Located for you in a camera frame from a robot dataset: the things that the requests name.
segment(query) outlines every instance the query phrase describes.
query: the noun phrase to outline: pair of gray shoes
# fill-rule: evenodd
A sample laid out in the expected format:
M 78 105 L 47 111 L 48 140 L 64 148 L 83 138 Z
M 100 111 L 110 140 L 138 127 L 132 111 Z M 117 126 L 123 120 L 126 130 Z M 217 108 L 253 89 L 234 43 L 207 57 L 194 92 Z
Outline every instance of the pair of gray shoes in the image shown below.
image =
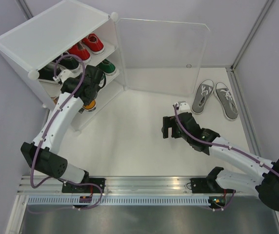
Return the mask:
M 214 96 L 222 105 L 224 116 L 227 120 L 233 121 L 238 116 L 238 110 L 234 102 L 234 98 L 224 83 L 217 83 L 214 87 L 212 80 L 207 79 L 200 84 L 197 89 L 195 100 L 192 106 L 192 112 L 199 115 L 203 112 L 204 106 L 208 98 L 214 92 Z

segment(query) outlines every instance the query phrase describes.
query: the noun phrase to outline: green shoe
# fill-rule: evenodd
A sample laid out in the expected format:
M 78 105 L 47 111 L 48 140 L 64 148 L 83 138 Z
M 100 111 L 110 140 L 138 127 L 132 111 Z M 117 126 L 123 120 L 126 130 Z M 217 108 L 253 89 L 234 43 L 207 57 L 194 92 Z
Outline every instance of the green shoe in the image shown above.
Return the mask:
M 99 65 L 97 65 L 106 75 L 112 76 L 116 73 L 116 67 L 108 60 L 102 61 Z

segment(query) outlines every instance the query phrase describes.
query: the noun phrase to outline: white wall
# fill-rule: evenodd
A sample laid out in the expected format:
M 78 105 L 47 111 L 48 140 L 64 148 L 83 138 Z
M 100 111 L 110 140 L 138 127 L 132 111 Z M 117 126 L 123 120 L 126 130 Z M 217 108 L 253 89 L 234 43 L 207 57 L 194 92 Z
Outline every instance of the white wall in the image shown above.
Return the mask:
M 23 23 L 14 0 L 0 0 L 0 35 Z M 0 55 L 0 234 L 4 233 L 21 175 L 28 172 L 20 147 L 31 141 L 45 110 Z
M 279 158 L 279 1 L 237 68 L 262 154 Z
M 34 15 L 60 0 L 25 0 Z M 266 0 L 80 0 L 121 18 L 205 23 L 211 38 L 202 65 L 233 64 Z

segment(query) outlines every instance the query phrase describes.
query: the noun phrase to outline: white shoelace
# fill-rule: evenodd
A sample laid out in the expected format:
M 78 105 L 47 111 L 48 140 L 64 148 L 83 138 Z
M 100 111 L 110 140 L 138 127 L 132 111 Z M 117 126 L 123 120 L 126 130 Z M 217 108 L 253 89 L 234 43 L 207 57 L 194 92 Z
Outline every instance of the white shoelace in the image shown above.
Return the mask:
M 206 95 L 208 95 L 208 93 L 211 92 L 211 87 L 209 87 L 209 91 L 206 90 L 206 87 L 203 85 L 201 87 L 201 95 L 203 96 L 204 93 L 206 93 Z
M 229 101 L 233 100 L 232 94 L 229 90 L 221 90 L 221 92 L 225 93 L 226 100 L 229 100 Z

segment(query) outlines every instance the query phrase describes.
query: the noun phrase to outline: gray floor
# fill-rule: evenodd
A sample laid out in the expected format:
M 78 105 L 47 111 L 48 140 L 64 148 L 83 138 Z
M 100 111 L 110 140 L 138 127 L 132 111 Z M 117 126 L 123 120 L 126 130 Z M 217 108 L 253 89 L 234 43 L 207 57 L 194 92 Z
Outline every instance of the gray floor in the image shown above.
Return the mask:
M 56 206 L 30 206 L 44 211 Z M 235 197 L 224 212 L 193 206 L 99 206 L 26 213 L 24 234 L 279 234 L 275 213 L 254 198 Z

